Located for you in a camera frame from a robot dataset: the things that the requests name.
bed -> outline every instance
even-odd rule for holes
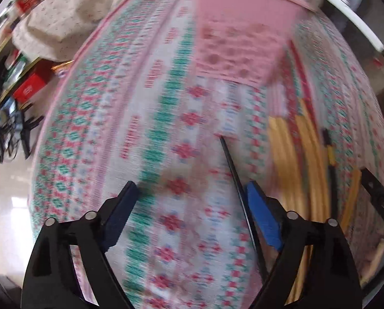
[[[123,0],[76,54],[34,158],[35,235],[49,217],[76,220],[98,210],[128,180],[140,187],[142,197],[106,253],[136,308],[245,308],[261,287],[220,135],[242,182],[256,180],[284,202],[271,143],[275,126],[284,124],[283,147],[294,151],[308,198],[298,126],[307,110],[319,139],[322,128],[331,133],[340,212],[354,168],[368,167],[384,184],[378,102],[326,16],[309,12],[267,82],[253,86],[197,73],[194,43],[210,34],[197,29],[196,5]],[[346,235],[362,272],[384,235],[362,190]],[[73,253],[85,297],[95,301]]]

white floor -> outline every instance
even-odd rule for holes
[[[27,208],[31,164],[21,148],[13,162],[0,164],[0,275],[19,286],[33,248]]]

yellow stick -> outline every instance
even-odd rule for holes
[[[324,214],[323,208],[318,202],[321,199],[322,194],[322,182],[318,174],[318,160],[315,156],[314,147],[310,138],[310,134],[308,132],[305,117],[296,116],[295,121],[296,125],[298,126],[298,131],[300,133],[301,142],[304,148],[304,154],[308,165],[311,220],[314,222],[320,222],[324,218]]]
[[[372,259],[371,264],[362,276],[360,280],[361,286],[364,286],[377,272],[378,266],[381,263],[382,256],[384,254],[384,239],[381,239],[380,243],[378,244],[377,251],[375,252],[374,259]]]
[[[358,198],[359,186],[361,184],[361,171],[355,168],[352,172],[352,182],[349,187],[348,200],[341,217],[341,229],[346,233],[349,222],[351,221],[353,210],[355,209],[356,200]]]
[[[304,191],[302,189],[301,173],[298,164],[298,158],[296,156],[295,146],[292,141],[292,137],[290,135],[286,121],[283,118],[277,118],[276,123],[278,126],[279,136],[282,139],[282,144],[284,150],[286,151],[286,166],[289,170],[288,179],[290,179],[291,183],[290,192],[293,201],[292,204],[295,207],[294,211],[300,214],[303,219],[307,220],[309,218],[309,207]]]
[[[305,120],[307,123],[309,136],[312,141],[314,154],[318,163],[317,169],[318,169],[318,175],[321,181],[322,197],[318,199],[316,203],[318,203],[319,205],[322,204],[324,218],[322,220],[319,220],[319,222],[325,222],[328,218],[330,218],[331,210],[330,210],[330,204],[329,204],[327,175],[326,175],[324,160],[323,160],[323,151],[322,151],[321,144],[319,143],[319,139],[318,139],[315,127],[309,115],[307,106],[305,105],[305,102],[303,99],[300,100],[300,103],[301,103],[302,113],[304,114]]]
[[[308,219],[309,204],[302,189],[302,180],[300,167],[298,164],[298,158],[296,156],[295,146],[292,141],[287,122],[283,118],[276,118],[275,123],[280,139],[280,145],[282,150],[281,152],[284,155],[284,159],[286,160],[285,169],[287,175],[287,182],[290,183],[288,187],[288,198],[290,198],[291,202],[288,205],[293,206],[293,210],[300,214],[302,218]],[[289,303],[299,299],[300,293],[302,291],[302,286],[304,284],[306,270],[307,257],[303,256],[300,262],[298,274],[296,276],[290,296],[288,298]]]
[[[276,171],[278,172],[279,187],[282,194],[282,205],[285,210],[294,210],[293,200],[291,198],[291,187],[289,181],[289,170],[287,159],[285,158],[285,149],[279,136],[276,118],[269,117],[268,127],[269,140],[271,143],[272,157]]]

blue gripper pad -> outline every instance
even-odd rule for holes
[[[273,217],[271,211],[266,205],[263,197],[257,191],[253,182],[249,182],[247,184],[246,191],[250,211],[261,229],[266,243],[269,246],[275,247],[275,249],[280,252],[282,250],[283,242],[279,223]]]
[[[98,244],[104,253],[116,245],[140,195],[136,184],[128,181],[117,197],[107,199],[100,207],[98,214],[102,216],[102,236]]]

beige fabric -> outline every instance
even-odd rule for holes
[[[67,61],[121,0],[43,0],[14,29],[13,43],[29,57]]]

